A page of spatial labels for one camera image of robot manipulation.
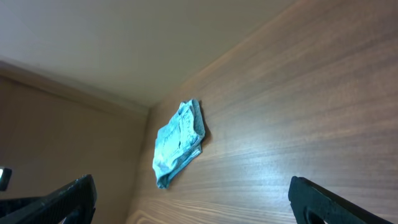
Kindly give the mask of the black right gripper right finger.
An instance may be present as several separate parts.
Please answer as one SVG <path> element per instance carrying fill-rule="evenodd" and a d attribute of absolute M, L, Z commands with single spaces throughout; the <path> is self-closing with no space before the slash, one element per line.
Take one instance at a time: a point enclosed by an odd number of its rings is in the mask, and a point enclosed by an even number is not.
<path fill-rule="evenodd" d="M 304 177 L 291 178 L 288 198 L 300 224 L 392 224 Z"/>

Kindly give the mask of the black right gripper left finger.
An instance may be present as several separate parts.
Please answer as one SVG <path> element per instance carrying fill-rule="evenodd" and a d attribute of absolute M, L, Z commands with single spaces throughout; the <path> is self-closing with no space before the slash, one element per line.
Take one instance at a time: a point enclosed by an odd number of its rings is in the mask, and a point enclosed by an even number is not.
<path fill-rule="evenodd" d="M 91 224 L 97 192 L 84 175 L 43 197 L 1 200 L 1 224 Z"/>

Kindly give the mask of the light blue denim shorts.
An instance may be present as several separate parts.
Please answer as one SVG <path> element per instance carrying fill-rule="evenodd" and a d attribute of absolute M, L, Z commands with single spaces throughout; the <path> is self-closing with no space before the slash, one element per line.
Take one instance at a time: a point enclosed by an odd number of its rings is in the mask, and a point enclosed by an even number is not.
<path fill-rule="evenodd" d="M 181 102 L 168 124 L 157 132 L 152 168 L 158 188 L 167 189 L 172 179 L 201 154 L 205 134 L 198 100 Z"/>

